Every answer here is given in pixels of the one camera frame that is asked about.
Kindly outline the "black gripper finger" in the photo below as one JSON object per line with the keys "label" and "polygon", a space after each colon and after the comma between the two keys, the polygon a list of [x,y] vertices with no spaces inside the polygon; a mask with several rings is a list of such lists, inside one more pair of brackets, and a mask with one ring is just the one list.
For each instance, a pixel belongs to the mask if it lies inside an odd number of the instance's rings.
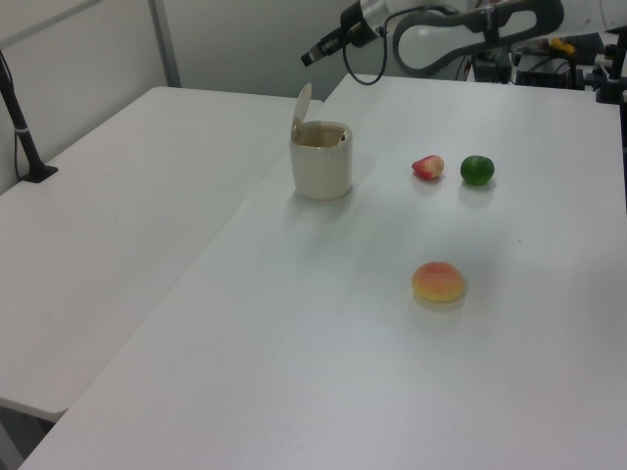
{"label": "black gripper finger", "polygon": [[324,36],[303,55],[303,65],[309,67],[325,57],[332,56],[344,46],[346,39],[346,34]]}
{"label": "black gripper finger", "polygon": [[338,27],[323,36],[308,52],[302,57],[302,61],[319,61],[324,57],[335,54],[343,46],[345,32]]}

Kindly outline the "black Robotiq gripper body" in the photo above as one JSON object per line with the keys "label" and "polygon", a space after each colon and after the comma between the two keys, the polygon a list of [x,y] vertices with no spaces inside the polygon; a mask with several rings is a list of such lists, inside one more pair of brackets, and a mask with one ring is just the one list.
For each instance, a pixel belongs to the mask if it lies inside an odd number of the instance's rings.
{"label": "black Robotiq gripper body", "polygon": [[355,2],[344,10],[340,16],[340,27],[344,44],[352,44],[358,48],[379,37],[365,20],[360,2]]}

